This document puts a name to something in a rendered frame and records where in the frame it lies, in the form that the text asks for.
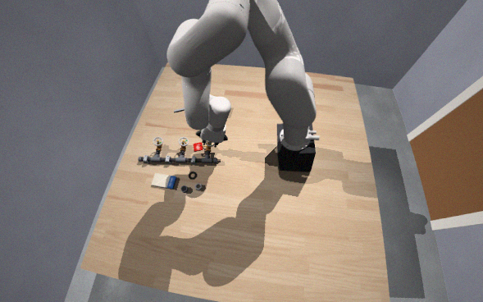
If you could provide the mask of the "grey pipe manifold with three valves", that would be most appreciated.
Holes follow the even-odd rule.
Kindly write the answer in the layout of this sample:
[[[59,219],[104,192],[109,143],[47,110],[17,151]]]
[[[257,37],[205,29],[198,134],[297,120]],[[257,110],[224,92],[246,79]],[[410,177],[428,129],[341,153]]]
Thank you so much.
[[[159,140],[156,140],[156,139],[161,139],[162,142],[159,142]],[[163,143],[163,139],[161,137],[156,137],[153,139],[153,144],[154,144],[154,140],[157,141],[154,145],[157,146],[156,148],[156,154],[154,155],[154,157],[149,157],[148,155],[144,155],[144,157],[139,157],[138,160],[139,162],[142,162],[144,161],[146,164],[149,164],[150,162],[148,161],[151,161],[151,162],[165,162],[167,164],[171,164],[171,162],[191,162],[193,165],[197,165],[197,162],[201,162],[201,163],[217,163],[217,158],[210,158],[210,152],[211,152],[211,147],[215,145],[216,142],[211,142],[211,141],[206,141],[206,145],[207,145],[207,149],[206,149],[206,155],[205,155],[205,158],[196,158],[196,156],[192,156],[192,158],[185,158],[185,146],[188,145],[188,143],[186,144],[186,141],[182,141],[180,142],[180,140],[183,140],[183,139],[186,139],[186,141],[188,141],[189,143],[189,140],[185,137],[181,137],[179,139],[179,145],[181,145],[181,152],[180,152],[180,156],[178,158],[171,158],[171,156],[166,156],[166,158],[162,158],[160,157],[160,152],[162,151],[162,143]],[[182,143],[182,144],[181,144]],[[209,143],[209,144],[207,144]],[[212,145],[212,143],[214,143]]]

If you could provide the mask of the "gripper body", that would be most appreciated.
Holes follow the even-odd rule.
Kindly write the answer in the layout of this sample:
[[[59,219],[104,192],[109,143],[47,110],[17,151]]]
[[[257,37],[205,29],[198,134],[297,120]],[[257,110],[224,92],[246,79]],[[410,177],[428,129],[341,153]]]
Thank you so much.
[[[206,141],[222,143],[224,140],[225,134],[226,134],[226,125],[223,130],[218,132],[212,131],[208,127],[206,127],[205,129],[202,129],[200,138]]]

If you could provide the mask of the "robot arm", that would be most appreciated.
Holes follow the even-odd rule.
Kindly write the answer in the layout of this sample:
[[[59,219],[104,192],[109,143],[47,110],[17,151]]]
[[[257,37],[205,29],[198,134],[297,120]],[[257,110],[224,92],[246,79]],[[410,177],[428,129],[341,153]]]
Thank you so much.
[[[283,121],[280,142],[289,150],[305,149],[320,138],[309,135],[317,133],[309,130],[317,115],[314,89],[276,0],[209,0],[199,20],[179,26],[167,61],[182,77],[187,124],[194,130],[224,129],[231,104],[210,95],[212,66],[241,45],[247,29],[265,64],[267,97]]]

